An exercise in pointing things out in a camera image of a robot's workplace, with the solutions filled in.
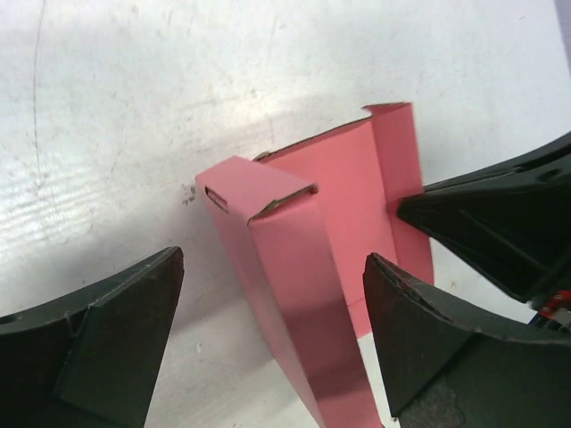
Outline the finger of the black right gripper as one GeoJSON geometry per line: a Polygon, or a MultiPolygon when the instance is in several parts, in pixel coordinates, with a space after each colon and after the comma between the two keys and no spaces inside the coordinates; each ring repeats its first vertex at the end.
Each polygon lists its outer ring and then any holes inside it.
{"type": "Polygon", "coordinates": [[[397,214],[511,298],[542,303],[570,287],[570,136],[428,185],[397,214]]]}

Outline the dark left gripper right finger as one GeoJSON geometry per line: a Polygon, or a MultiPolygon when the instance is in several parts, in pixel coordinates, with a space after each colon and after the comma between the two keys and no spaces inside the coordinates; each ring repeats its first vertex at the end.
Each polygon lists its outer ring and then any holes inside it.
{"type": "Polygon", "coordinates": [[[401,426],[569,426],[567,333],[481,309],[375,253],[363,284],[388,405],[401,426]]]}

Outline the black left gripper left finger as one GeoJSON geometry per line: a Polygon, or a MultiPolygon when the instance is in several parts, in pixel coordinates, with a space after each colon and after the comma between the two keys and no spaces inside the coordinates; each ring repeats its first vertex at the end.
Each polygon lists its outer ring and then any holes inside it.
{"type": "Polygon", "coordinates": [[[169,247],[1,318],[3,427],[145,425],[184,276],[169,247]]]}

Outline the pink paper box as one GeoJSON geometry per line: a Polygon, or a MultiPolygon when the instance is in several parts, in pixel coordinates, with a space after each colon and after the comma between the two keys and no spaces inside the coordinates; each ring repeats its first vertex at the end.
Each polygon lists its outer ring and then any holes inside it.
{"type": "Polygon", "coordinates": [[[195,179],[273,357],[321,427],[378,427],[358,340],[378,253],[432,283],[426,235],[396,214],[422,174],[410,103],[195,179]]]}

